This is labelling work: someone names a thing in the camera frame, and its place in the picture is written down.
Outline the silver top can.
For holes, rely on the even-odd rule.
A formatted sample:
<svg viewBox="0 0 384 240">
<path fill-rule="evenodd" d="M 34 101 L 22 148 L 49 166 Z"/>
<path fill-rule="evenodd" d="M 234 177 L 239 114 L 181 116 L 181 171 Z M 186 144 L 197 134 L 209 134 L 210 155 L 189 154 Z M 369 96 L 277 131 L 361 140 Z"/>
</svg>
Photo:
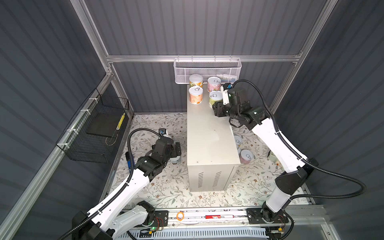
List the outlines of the silver top can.
<svg viewBox="0 0 384 240">
<path fill-rule="evenodd" d="M 174 157 L 174 158 L 170 158 L 170 162 L 171 162 L 173 165 L 178 164 L 180 161 L 181 161 L 181 156 L 176 156 L 176 157 Z"/>
</svg>

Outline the green label food can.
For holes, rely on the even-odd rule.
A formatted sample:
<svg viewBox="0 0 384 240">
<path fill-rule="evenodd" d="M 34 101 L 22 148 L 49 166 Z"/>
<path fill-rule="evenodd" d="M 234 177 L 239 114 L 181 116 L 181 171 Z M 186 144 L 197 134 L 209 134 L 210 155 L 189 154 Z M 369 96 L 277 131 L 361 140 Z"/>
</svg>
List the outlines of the green label food can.
<svg viewBox="0 0 384 240">
<path fill-rule="evenodd" d="M 223 94 L 221 91 L 212 91 L 209 93 L 209 105 L 211 108 L 213 108 L 213 105 L 216 102 L 222 102 L 223 101 Z"/>
</svg>

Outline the pink label food can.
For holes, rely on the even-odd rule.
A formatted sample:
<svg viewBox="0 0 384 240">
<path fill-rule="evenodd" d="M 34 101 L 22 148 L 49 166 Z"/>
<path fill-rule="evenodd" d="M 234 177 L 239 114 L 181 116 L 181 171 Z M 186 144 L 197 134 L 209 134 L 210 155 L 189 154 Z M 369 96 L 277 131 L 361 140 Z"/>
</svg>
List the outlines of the pink label food can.
<svg viewBox="0 0 384 240">
<path fill-rule="evenodd" d="M 207 90 L 208 92 L 220 91 L 221 89 L 221 79 L 218 77 L 210 77 L 207 80 Z"/>
</svg>

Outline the peach label food can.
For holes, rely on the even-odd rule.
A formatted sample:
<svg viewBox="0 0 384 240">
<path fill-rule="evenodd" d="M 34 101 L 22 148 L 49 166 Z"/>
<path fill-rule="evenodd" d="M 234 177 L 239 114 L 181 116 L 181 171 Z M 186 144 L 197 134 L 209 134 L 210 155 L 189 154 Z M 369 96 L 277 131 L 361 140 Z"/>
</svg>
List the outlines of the peach label food can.
<svg viewBox="0 0 384 240">
<path fill-rule="evenodd" d="M 203 93 L 204 90 L 201 87 L 190 87 L 189 88 L 189 96 L 190 103 L 193 105 L 199 105 L 203 101 Z"/>
</svg>

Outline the orange yellow label can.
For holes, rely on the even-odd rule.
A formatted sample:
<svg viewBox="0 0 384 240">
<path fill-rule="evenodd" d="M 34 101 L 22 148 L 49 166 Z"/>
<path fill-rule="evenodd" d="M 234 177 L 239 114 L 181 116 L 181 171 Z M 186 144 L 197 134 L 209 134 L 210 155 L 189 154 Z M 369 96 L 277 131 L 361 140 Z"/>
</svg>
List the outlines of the orange yellow label can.
<svg viewBox="0 0 384 240">
<path fill-rule="evenodd" d="M 193 74 L 189 77 L 190 88 L 192 87 L 203 87 L 204 78 L 199 74 Z"/>
</svg>

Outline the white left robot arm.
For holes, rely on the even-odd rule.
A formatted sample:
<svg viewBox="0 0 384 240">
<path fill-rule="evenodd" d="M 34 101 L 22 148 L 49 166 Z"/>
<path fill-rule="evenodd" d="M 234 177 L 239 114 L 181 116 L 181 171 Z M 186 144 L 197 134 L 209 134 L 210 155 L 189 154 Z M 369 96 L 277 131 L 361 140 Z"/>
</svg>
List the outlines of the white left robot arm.
<svg viewBox="0 0 384 240">
<path fill-rule="evenodd" d="M 146 201 L 139 202 L 125 213 L 123 208 L 142 189 L 159 175 L 171 159 L 181 156 L 180 143 L 175 142 L 165 128 L 149 130 L 157 136 L 151 149 L 137 161 L 128 150 L 131 162 L 129 175 L 120 185 L 88 212 L 78 212 L 72 220 L 72 228 L 60 236 L 61 240 L 115 240 L 134 227 L 151 226 L 156 221 L 155 207 Z"/>
</svg>

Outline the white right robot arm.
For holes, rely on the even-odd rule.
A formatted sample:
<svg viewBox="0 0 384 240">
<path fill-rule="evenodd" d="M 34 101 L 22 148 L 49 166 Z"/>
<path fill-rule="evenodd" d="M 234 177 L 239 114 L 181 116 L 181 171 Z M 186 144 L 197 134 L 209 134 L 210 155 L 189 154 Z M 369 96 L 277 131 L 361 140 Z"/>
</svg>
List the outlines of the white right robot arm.
<svg viewBox="0 0 384 240">
<path fill-rule="evenodd" d="M 249 84 L 257 91 L 263 103 L 262 107 L 251 105 L 246 91 L 239 87 L 240 83 Z M 268 146 L 283 166 L 283 173 L 275 179 L 275 189 L 262 205 L 260 214 L 264 222 L 273 223 L 278 217 L 285 215 L 285 208 L 292 200 L 315 197 L 315 195 L 297 195 L 295 193 L 314 170 L 360 186 L 360 189 L 353 193 L 331 196 L 317 195 L 318 199 L 349 199 L 365 193 L 367 187 L 363 182 L 320 168 L 316 160 L 309 159 L 301 153 L 284 136 L 261 90 L 255 84 L 248 80 L 225 83 L 221 86 L 221 93 L 223 99 L 213 105 L 215 116 L 228 117 L 230 120 L 238 121 L 240 126 L 247 127 Z"/>
</svg>

